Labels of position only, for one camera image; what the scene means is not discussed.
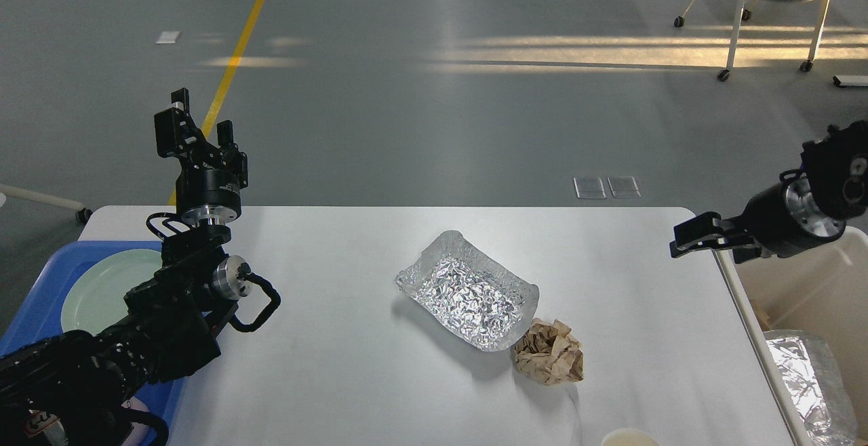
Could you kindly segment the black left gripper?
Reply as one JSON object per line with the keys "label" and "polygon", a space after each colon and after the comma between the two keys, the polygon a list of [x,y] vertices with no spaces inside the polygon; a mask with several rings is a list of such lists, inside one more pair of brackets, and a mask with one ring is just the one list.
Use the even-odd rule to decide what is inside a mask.
{"label": "black left gripper", "polygon": [[219,166],[204,167],[204,134],[190,112],[187,88],[170,94],[170,107],[155,113],[156,153],[179,159],[176,213],[189,226],[225,226],[242,215],[241,190],[248,187],[248,156],[235,142],[232,121],[216,125]]}

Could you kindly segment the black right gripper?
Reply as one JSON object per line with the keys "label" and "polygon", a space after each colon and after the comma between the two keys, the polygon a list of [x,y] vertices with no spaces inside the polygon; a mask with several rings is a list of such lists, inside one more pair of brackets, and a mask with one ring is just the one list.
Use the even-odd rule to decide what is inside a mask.
{"label": "black right gripper", "polygon": [[731,249],[736,264],[790,258],[838,240],[846,227],[846,221],[821,211],[807,178],[787,178],[751,198],[740,216],[708,211],[673,227],[669,251],[680,258],[702,249]]}

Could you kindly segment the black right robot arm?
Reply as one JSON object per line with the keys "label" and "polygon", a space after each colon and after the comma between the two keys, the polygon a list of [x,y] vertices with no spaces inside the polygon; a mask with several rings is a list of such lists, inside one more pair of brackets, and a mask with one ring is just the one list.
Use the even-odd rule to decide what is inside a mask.
{"label": "black right robot arm", "polygon": [[867,127],[829,125],[827,136],[803,143],[800,167],[723,218],[708,211],[673,228],[672,258],[701,249],[731,249],[736,264],[790,258],[840,239],[847,222],[866,212]]}

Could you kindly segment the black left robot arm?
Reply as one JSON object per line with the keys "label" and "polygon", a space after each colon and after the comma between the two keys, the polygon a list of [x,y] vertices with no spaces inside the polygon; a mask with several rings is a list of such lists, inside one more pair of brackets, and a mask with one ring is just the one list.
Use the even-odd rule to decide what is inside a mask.
{"label": "black left robot arm", "polygon": [[210,144],[180,88],[154,126],[158,155],[180,162],[176,211],[150,215],[161,228],[146,222],[161,239],[161,268],[124,295],[127,316],[104,331],[66,331],[2,357],[3,445],[121,445],[134,424],[164,445],[167,422],[127,401],[217,359],[227,325],[257,331],[279,308],[272,283],[223,248],[248,186],[232,122],[221,121]]}

